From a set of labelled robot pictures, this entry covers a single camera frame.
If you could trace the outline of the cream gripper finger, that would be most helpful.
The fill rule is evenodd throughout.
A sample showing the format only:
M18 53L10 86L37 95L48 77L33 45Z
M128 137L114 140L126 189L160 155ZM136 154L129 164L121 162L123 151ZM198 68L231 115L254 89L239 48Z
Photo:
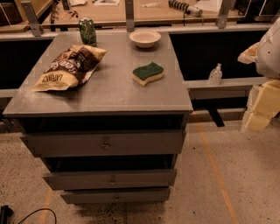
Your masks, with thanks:
M259 42L253 44L244 52L242 52L237 58L237 60L243 64L256 63L258 47L259 47Z
M249 91L247 109L242 128L253 132L263 131L280 112L280 80L270 80Z

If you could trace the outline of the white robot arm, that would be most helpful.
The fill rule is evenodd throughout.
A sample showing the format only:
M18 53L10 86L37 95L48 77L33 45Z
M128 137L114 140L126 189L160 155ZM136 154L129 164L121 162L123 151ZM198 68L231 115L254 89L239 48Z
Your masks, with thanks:
M255 62L256 71L269 79L260 87L252 87L242 120L246 130L260 132L280 112L280 18L237 60L243 64Z

